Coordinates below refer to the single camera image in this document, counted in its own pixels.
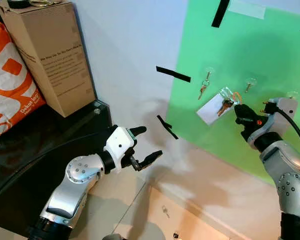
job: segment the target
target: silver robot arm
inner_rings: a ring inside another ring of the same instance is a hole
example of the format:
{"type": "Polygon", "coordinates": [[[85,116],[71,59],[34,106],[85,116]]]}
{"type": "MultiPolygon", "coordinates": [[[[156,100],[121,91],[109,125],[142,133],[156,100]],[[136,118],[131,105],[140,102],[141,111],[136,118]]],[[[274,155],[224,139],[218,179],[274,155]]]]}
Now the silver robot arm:
{"type": "Polygon", "coordinates": [[[265,102],[266,116],[257,115],[246,105],[236,105],[236,123],[244,125],[243,138],[260,151],[260,159],[272,177],[281,214],[280,240],[300,240],[300,153],[282,139],[289,122],[277,110],[293,118],[298,103],[291,98],[265,102]]]}
{"type": "Polygon", "coordinates": [[[85,206],[89,190],[105,174],[120,172],[130,165],[140,171],[163,153],[156,151],[143,162],[134,159],[136,136],[146,127],[127,129],[117,127],[107,139],[103,152],[72,159],[65,169],[60,185],[44,206],[35,227],[29,231],[30,240],[67,240],[85,206]]]}

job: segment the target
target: floor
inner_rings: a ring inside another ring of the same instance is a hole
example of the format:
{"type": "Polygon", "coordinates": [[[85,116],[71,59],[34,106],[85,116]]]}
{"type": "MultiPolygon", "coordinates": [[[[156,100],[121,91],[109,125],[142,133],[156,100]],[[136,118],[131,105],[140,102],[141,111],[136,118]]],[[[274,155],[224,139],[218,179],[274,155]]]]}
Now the floor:
{"type": "MultiPolygon", "coordinates": [[[[229,240],[157,189],[132,169],[110,174],[91,189],[72,240],[101,240],[119,233],[129,240],[229,240]]],[[[0,240],[25,240],[0,228],[0,240]]]]}

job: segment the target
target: cardboard box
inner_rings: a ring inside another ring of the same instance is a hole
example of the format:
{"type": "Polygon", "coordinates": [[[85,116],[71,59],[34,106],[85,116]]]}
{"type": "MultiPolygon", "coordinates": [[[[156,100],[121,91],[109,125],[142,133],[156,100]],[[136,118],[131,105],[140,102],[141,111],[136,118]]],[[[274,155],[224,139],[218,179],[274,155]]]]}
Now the cardboard box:
{"type": "Polygon", "coordinates": [[[66,117],[95,100],[73,4],[9,8],[0,15],[47,104],[66,117]]]}

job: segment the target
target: orange bag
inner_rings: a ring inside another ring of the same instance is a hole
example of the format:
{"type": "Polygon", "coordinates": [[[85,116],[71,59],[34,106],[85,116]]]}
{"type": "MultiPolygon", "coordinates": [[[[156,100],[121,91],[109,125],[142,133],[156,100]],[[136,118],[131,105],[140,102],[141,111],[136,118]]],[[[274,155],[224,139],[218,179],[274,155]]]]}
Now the orange bag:
{"type": "Polygon", "coordinates": [[[0,135],[44,104],[5,25],[0,22],[0,135]]]}

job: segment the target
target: green board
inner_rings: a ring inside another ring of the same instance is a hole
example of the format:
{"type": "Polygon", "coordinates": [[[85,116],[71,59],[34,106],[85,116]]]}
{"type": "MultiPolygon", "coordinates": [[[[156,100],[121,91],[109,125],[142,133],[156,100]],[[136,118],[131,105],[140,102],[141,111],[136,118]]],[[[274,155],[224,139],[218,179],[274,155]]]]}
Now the green board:
{"type": "MultiPolygon", "coordinates": [[[[241,93],[255,111],[262,102],[298,92],[294,120],[300,127],[300,15],[267,8],[264,19],[226,11],[220,28],[211,27],[219,0],[190,0],[176,70],[191,83],[174,79],[166,121],[178,136],[262,180],[273,183],[259,153],[241,137],[234,111],[208,126],[197,110],[223,87],[241,93]],[[205,67],[213,67],[210,86],[198,100],[205,67]],[[257,85],[245,93],[246,79],[257,85]]],[[[284,135],[300,151],[292,127],[284,135]]]]}

